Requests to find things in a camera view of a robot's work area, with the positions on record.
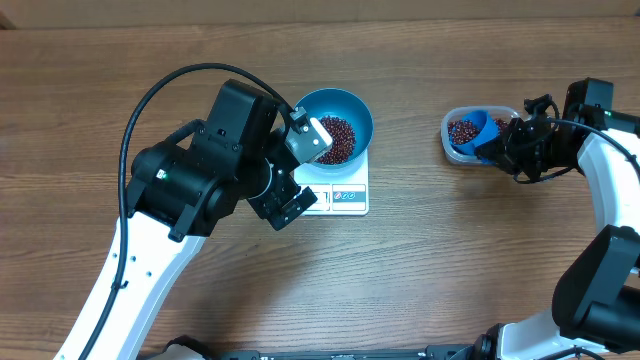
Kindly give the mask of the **blue plastic measuring scoop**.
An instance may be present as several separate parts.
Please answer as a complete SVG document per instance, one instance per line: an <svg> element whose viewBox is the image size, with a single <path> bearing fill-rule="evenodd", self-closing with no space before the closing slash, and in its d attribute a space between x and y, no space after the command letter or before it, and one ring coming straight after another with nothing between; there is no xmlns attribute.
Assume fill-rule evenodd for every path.
<svg viewBox="0 0 640 360"><path fill-rule="evenodd" d="M480 134L469 143L464 145L453 145L459 152L467 155L475 155L475 149L500 135L500 129L494 119L486 111L473 111L462 120L470 120L481 130Z"/></svg>

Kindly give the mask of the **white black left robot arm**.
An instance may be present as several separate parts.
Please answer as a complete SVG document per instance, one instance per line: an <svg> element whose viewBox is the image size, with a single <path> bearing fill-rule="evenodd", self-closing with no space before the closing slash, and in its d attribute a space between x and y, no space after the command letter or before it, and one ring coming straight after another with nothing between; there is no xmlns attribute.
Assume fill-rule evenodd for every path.
<svg viewBox="0 0 640 360"><path fill-rule="evenodd" d="M317 198L291 173L333 140L305 109L226 81L196 119L134 159L110 253L59 359L133 359L216 223L247 200L275 230Z"/></svg>

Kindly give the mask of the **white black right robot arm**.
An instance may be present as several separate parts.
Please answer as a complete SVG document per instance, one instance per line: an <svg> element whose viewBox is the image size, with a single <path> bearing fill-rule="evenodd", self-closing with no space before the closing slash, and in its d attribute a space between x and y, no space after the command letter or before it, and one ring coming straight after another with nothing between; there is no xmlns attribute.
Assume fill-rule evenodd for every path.
<svg viewBox="0 0 640 360"><path fill-rule="evenodd" d="M612 83L572 83L562 111L544 95L527 99L529 117L474 154L534 184L572 170L588 183L596 236L558 281L549 309L498 324L469 352L475 359L599 359L639 348L639 119L612 107Z"/></svg>

